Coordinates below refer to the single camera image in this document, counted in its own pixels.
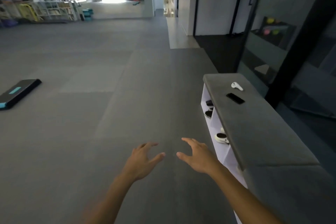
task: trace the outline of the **black phone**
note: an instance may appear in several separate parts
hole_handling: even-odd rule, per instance
[[[229,93],[226,95],[229,99],[233,100],[234,102],[238,103],[238,104],[242,104],[245,103],[245,101],[243,99],[241,99],[240,97],[236,96],[233,93]]]

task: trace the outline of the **white shoe rack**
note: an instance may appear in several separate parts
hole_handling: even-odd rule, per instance
[[[203,94],[201,100],[201,106],[203,109],[203,113],[209,110],[209,107],[206,104],[206,101],[211,100],[210,95],[208,93],[207,87],[204,85]],[[245,187],[247,188],[245,179],[243,177],[242,172],[238,169],[238,162],[233,153],[233,150],[230,145],[225,143],[219,143],[215,139],[215,135],[221,132],[221,121],[219,120],[218,114],[216,112],[216,108],[213,108],[211,119],[204,115],[204,118],[207,122],[209,133],[212,139],[213,146],[216,151],[216,155],[218,160],[233,174],[233,176]],[[237,219],[237,223],[241,224],[236,213],[234,213]]]

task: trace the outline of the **teal stripe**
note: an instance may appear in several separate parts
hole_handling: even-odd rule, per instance
[[[15,92],[17,92],[21,87],[16,87],[14,90],[12,90],[9,94],[14,94]]]

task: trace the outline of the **forearm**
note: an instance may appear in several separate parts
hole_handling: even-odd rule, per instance
[[[133,179],[128,175],[117,176],[111,184],[105,200],[87,224],[113,224],[132,184]]]
[[[209,175],[220,187],[243,224],[281,223],[226,167],[219,163]]]

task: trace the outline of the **wireless earbud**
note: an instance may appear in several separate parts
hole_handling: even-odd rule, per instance
[[[232,87],[232,88],[237,88],[238,90],[243,91],[243,88],[242,88],[238,83],[236,83],[236,82],[233,82],[233,83],[231,84],[231,87]]]

